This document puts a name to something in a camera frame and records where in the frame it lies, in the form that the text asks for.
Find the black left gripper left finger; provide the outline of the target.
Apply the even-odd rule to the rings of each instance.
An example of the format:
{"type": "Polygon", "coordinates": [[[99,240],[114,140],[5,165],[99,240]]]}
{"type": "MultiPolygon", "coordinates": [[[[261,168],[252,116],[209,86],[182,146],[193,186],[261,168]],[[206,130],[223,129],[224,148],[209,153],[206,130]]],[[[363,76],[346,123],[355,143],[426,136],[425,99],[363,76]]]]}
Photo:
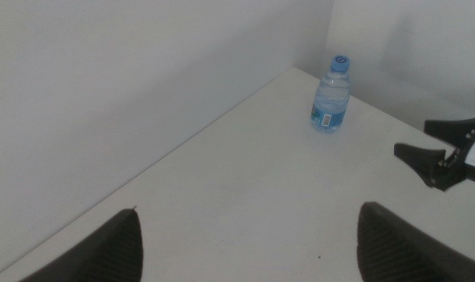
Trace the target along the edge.
{"type": "Polygon", "coordinates": [[[123,209],[23,282],[140,282],[143,240],[135,209],[123,209]]]}

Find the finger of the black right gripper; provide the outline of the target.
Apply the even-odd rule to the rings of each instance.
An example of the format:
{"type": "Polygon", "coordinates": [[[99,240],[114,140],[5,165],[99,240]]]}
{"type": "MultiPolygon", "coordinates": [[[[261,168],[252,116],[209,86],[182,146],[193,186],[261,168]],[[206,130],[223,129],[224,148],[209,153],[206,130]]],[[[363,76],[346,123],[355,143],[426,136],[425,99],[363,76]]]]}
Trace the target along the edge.
{"type": "Polygon", "coordinates": [[[416,172],[428,187],[437,185],[437,178],[443,170],[446,150],[423,149],[405,143],[396,143],[393,153],[416,172]]]}
{"type": "Polygon", "coordinates": [[[475,117],[457,121],[426,120],[424,132],[456,148],[463,148],[475,139],[475,117]]]}

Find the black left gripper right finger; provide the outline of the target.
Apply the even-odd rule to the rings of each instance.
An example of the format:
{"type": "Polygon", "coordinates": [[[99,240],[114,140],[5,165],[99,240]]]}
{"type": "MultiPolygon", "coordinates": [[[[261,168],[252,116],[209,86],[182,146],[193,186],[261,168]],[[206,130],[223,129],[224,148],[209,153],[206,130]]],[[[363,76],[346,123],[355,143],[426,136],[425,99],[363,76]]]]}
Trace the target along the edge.
{"type": "Polygon", "coordinates": [[[475,261],[377,202],[362,204],[357,264],[364,281],[473,281],[475,261]]]}

